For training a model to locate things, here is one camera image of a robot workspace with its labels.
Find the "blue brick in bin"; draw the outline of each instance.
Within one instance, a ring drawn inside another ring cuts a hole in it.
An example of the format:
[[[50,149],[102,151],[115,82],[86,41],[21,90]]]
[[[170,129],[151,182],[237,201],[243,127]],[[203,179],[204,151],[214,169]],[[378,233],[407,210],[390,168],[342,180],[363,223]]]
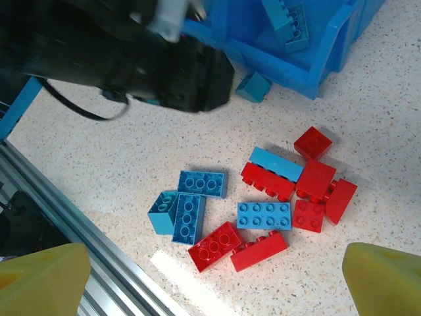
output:
[[[292,40],[296,29],[285,3],[279,0],[262,0],[262,5],[279,43],[283,45],[290,39]]]
[[[285,43],[285,52],[293,53],[301,51],[310,45],[309,30],[307,29],[307,21],[305,19],[304,6],[296,5],[288,8],[291,17],[294,19],[294,25],[297,28],[294,32],[294,38]]]

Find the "red 2x4 brick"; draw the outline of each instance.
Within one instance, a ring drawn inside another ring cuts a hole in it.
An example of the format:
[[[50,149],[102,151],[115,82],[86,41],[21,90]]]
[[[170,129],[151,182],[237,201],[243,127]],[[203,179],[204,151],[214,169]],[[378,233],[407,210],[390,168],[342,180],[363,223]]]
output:
[[[278,231],[272,230],[269,232],[268,238],[261,236],[256,239],[256,244],[247,242],[244,247],[235,249],[232,252],[231,261],[235,270],[240,272],[287,248],[282,235]]]
[[[323,201],[326,202],[325,214],[332,224],[337,225],[343,213],[353,198],[357,186],[344,179],[335,180],[330,184],[330,190],[325,193]]]
[[[245,164],[241,175],[245,183],[253,185],[259,191],[265,190],[272,198],[278,196],[281,202],[289,201],[294,191],[294,183],[252,163]]]

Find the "red 2x2 brick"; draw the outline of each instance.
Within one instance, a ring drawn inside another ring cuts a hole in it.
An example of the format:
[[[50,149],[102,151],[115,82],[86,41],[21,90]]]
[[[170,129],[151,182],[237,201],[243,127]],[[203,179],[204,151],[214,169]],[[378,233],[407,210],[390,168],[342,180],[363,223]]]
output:
[[[311,126],[294,143],[294,148],[304,158],[317,160],[329,150],[331,144],[332,141],[329,138]]]
[[[304,167],[300,179],[296,184],[297,196],[305,199],[309,198],[310,202],[320,203],[324,194],[328,191],[330,182],[334,178],[336,169],[310,160]]]
[[[292,226],[321,232],[324,216],[324,205],[298,200],[295,202]]]

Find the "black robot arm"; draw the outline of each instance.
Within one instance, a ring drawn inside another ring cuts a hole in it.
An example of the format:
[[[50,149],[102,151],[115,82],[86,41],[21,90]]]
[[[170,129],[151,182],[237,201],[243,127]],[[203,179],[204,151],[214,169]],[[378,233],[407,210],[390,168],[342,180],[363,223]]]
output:
[[[181,111],[228,102],[228,58],[194,38],[170,43],[151,32],[157,1],[2,0],[0,67]]]

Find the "metal frame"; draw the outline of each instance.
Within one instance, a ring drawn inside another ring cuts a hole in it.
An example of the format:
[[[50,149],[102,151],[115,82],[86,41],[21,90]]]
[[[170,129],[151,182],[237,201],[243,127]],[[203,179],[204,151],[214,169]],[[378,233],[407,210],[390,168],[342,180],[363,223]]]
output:
[[[0,145],[0,196],[28,192],[72,242],[86,245],[91,275],[78,315],[187,315],[9,142]]]

